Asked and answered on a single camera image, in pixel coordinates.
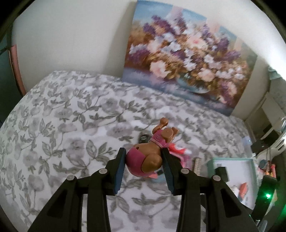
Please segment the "pink blue toy gun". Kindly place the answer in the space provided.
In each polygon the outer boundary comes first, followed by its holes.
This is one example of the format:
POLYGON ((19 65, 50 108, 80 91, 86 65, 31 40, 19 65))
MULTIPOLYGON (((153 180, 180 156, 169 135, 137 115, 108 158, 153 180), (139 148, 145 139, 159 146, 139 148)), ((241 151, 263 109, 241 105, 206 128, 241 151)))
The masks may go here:
POLYGON ((247 182, 244 182, 240 185, 238 197, 243 200, 247 192, 248 192, 248 184, 247 182))
MULTIPOLYGON (((183 168, 191 167, 191 155, 192 152, 188 148, 180 147, 175 143, 170 143, 168 146, 168 150, 171 155, 175 156, 179 159, 180 164, 183 168)), ((163 167, 161 166, 158 170, 155 171, 157 177, 154 179, 155 181, 161 183, 165 181, 163 167)))

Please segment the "pink helmet puppy toy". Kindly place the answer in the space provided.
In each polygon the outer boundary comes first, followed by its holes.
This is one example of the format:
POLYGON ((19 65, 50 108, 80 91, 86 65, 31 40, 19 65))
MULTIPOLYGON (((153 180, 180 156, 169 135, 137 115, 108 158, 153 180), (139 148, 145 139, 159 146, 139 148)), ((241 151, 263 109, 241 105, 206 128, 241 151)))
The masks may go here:
POLYGON ((149 142, 135 144, 127 152, 126 165, 131 174, 148 177, 162 166, 161 149, 167 148, 179 132, 175 127, 168 127, 168 124, 167 118, 161 118, 153 128, 149 142))

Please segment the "black power adapter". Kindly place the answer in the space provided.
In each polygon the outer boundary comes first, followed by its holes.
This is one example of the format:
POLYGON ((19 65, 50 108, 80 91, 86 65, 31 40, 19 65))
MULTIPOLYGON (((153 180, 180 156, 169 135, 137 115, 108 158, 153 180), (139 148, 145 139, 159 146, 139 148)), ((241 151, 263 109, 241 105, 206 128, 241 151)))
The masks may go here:
POLYGON ((215 174, 218 175, 222 181, 229 182, 228 172, 226 167, 220 166, 215 169, 215 174))

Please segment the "glitter tape roll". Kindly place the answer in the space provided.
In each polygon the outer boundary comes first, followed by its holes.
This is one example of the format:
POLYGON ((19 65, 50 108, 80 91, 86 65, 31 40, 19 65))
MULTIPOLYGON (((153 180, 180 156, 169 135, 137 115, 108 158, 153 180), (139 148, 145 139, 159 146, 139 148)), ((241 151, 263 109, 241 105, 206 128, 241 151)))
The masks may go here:
POLYGON ((268 169, 268 167, 269 167, 269 163, 268 163, 268 161, 265 160, 265 159, 260 160, 258 167, 259 167, 261 170, 263 170, 263 171, 266 172, 267 169, 268 169))

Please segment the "teal rimmed white box lid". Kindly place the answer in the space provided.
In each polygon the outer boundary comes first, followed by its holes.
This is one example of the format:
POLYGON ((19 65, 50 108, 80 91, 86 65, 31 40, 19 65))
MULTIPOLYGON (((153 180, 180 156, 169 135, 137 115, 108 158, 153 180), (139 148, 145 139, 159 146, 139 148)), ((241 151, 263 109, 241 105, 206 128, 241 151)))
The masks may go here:
POLYGON ((207 162, 208 176, 215 174, 215 169, 225 167, 229 181, 226 183, 229 188, 239 188, 247 183, 248 191, 241 201, 251 210, 255 207, 259 184, 257 180, 257 169, 251 158, 213 158, 207 162))

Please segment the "black plugged charger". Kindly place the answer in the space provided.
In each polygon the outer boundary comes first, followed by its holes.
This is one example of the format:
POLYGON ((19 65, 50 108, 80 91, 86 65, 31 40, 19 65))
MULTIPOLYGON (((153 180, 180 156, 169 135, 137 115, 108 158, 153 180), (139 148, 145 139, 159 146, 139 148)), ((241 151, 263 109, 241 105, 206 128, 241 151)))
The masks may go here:
POLYGON ((267 148, 269 148, 269 146, 263 140, 260 139, 251 145, 251 150, 256 155, 258 155, 260 152, 264 151, 267 148))

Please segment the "white wooden chair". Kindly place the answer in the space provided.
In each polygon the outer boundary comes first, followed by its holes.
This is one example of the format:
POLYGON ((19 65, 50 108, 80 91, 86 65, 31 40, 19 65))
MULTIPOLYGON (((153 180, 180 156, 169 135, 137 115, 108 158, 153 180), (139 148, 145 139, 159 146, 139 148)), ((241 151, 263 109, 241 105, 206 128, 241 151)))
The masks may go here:
POLYGON ((262 110, 271 127, 261 139, 270 139, 272 135, 275 140, 269 145, 270 152, 272 152, 274 156, 279 155, 285 151, 285 112, 269 92, 265 94, 262 110))

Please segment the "grey floral blanket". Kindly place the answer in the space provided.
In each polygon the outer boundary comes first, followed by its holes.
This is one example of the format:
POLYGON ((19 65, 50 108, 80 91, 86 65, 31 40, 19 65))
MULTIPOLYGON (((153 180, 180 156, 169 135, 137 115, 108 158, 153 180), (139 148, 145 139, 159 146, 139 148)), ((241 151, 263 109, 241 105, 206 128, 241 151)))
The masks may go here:
POLYGON ((52 72, 1 127, 2 209, 18 231, 27 231, 68 175, 103 168, 162 117, 179 129, 174 143, 203 164, 246 157, 241 119, 113 76, 52 72))

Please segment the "floral still life painting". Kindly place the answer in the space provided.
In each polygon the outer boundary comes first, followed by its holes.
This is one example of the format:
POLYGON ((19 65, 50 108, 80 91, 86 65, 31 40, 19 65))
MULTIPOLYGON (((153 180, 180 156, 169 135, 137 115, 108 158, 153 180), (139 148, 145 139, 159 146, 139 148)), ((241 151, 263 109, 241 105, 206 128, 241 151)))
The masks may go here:
POLYGON ((123 80, 229 116, 256 60, 245 42, 204 16, 171 4, 138 1, 123 80))

